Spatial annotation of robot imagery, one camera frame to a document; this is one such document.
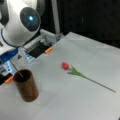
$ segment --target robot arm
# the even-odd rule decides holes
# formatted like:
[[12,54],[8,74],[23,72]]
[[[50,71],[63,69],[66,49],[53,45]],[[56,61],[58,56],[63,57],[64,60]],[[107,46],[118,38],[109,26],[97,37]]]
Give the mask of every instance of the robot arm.
[[[43,1],[40,0],[44,11],[45,1]],[[23,46],[39,30],[41,20],[35,10],[36,6],[37,0],[5,0],[0,6],[1,18],[7,18],[6,21],[3,20],[4,28],[0,33],[0,56],[9,51],[14,53],[16,48]]]

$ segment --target cup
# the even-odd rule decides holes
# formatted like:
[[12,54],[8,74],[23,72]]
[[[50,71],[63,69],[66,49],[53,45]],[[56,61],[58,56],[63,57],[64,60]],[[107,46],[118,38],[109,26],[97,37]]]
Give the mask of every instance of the cup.
[[32,102],[38,97],[39,92],[30,70],[23,69],[16,72],[13,79],[24,101]]

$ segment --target red flower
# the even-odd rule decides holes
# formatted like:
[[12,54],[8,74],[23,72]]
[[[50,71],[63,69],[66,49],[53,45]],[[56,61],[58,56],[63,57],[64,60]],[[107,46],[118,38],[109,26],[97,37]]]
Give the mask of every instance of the red flower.
[[69,64],[67,62],[62,62],[62,68],[65,70],[69,69]]

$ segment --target table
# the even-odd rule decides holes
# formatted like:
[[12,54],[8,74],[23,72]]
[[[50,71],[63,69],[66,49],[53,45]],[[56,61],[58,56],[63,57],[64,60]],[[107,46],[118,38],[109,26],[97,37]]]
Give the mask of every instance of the table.
[[[67,61],[113,93],[61,68]],[[120,50],[70,32],[25,68],[40,91],[32,103],[22,101],[14,83],[0,87],[1,120],[118,120],[120,117]]]

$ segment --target tabletop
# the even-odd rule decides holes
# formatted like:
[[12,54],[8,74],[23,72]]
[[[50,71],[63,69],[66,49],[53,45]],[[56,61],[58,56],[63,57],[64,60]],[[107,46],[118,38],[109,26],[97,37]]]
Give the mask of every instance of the tabletop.
[[[63,61],[113,93],[87,79],[71,76]],[[70,32],[25,67],[33,72],[40,95],[21,99],[14,83],[0,87],[1,120],[118,120],[120,117],[120,50]]]

